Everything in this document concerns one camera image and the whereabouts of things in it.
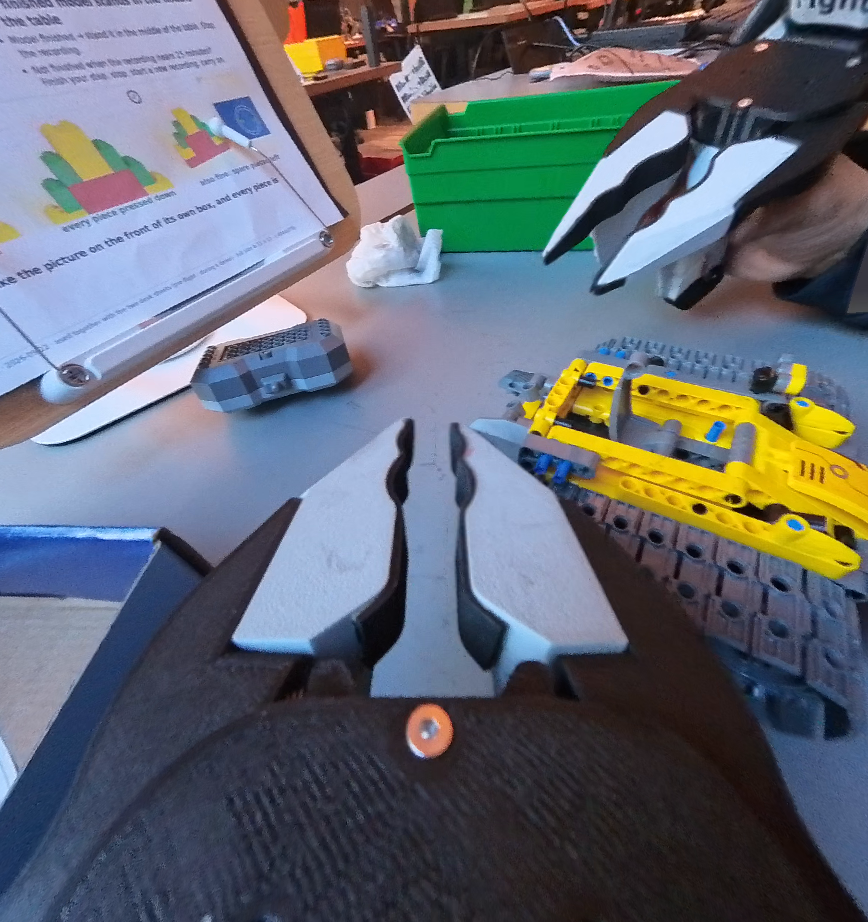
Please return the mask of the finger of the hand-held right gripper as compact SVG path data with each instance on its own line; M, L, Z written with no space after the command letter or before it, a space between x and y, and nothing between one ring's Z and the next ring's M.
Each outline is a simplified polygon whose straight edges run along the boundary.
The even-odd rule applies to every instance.
M599 263L609 264L639 221L673 189L690 143L688 115L665 110L605 153L555 228L543 262L554 262L591 237Z
M725 148L692 143L686 170L632 198L593 232L599 271L594 294L658 269L665 294L683 294L718 265L739 204L795 155L800 144L768 136Z

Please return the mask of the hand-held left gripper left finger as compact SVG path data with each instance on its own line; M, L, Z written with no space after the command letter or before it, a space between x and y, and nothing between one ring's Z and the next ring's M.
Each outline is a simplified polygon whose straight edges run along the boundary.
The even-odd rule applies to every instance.
M300 497L235 646L369 667L392 649L404 624L413 449L414 422L397 420Z

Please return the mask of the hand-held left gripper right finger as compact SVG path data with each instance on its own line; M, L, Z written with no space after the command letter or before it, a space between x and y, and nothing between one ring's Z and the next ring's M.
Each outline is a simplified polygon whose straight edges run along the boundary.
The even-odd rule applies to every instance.
M505 688L528 662L618 655L628 639L554 493L482 435L451 425L463 645Z

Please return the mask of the yellow toy tracked robot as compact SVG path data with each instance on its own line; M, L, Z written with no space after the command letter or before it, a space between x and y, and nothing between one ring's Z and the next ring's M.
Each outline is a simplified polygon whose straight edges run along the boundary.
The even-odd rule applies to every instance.
M842 387L788 354L636 338L500 386L504 415L472 429L663 582L764 720L862 727L868 462L842 452Z

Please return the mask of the person's right forearm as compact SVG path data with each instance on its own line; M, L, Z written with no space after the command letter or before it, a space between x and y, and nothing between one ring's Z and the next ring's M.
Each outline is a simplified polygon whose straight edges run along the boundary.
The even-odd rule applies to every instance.
M844 154L868 171L868 132L859 132ZM868 311L855 312L850 308L867 247L868 229L832 266L809 278L776 283L774 294L788 303L817 309L845 327L868 331Z

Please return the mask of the grey desk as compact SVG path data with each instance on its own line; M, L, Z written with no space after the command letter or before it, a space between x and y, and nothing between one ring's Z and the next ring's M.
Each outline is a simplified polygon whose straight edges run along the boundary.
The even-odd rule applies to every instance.
M645 277L588 294L589 254L448 256L439 282L360 291L343 257L285 297L340 323L355 382L251 416L169 398L68 447L0 448L0 524L158 525L222 560L292 496L401 417L415 420L405 504L406 625L373 679L382 695L484 695L486 674L455 624L449 426L497 415L497 380L556 373L581 349L623 335L742 357L791 353L852 399L855 453L868 460L868 333L833 328L765 286L728 280L681 313Z

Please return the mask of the person's right hand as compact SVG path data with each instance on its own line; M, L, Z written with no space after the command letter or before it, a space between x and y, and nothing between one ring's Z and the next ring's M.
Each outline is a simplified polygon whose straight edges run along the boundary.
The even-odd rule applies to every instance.
M751 282L812 279L868 231L868 170L841 155L809 189L754 210L732 232L725 273Z

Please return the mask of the green plastic bin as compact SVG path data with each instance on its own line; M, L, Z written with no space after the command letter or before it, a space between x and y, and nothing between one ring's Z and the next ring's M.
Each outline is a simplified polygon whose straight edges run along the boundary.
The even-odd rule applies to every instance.
M445 253L542 251L617 131L673 84L436 107L401 142L420 233Z

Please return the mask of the printed paper sheet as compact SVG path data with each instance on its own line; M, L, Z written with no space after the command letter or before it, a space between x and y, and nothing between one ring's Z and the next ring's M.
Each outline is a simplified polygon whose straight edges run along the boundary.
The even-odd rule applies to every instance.
M675 54L635 49L601 48L573 60L533 68L532 82L588 76L608 84L676 80L694 73L701 64Z

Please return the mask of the grey topped back table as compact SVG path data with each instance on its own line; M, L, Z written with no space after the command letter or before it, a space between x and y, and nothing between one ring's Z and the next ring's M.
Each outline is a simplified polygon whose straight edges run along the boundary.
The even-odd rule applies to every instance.
M448 112L462 112L470 102L477 100L528 97L603 86L613 86L613 83L598 80L593 75L574 75L532 82L528 75L515 75L505 70L419 98L411 106L410 117L412 121L420 121L439 106L445 106Z

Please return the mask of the grey brick battery block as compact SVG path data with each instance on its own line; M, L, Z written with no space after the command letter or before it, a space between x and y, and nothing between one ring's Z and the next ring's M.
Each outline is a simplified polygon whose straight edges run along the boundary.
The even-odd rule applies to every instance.
M353 371L342 329L321 318L209 347L190 387L206 409L230 412L333 387Z

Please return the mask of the white sign card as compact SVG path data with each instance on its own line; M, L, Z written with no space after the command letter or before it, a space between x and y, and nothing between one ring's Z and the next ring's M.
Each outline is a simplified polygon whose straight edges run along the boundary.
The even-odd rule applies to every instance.
M413 105L440 91L437 76L420 45L416 44L402 61L400 69L389 78L397 100L411 121Z

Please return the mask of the white crumpled tissue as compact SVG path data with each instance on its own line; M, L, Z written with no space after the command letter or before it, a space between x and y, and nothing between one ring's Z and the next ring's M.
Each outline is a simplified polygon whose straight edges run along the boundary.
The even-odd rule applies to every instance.
M420 236L405 215L365 225L346 263L348 278L363 289L431 284L440 279L442 242L442 230Z

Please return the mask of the dark blue cardboard kit box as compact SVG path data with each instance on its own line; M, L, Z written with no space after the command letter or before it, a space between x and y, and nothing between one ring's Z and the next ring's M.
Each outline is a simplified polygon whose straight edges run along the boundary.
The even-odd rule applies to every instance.
M163 528L0 525L0 897L209 562Z

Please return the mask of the yellow storage bin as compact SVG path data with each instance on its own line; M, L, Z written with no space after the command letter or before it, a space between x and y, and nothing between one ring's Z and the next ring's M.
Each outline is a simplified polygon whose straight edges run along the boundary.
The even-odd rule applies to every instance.
M330 60L343 60L347 56L345 40L339 34L286 42L284 49L296 70L306 76L324 71Z

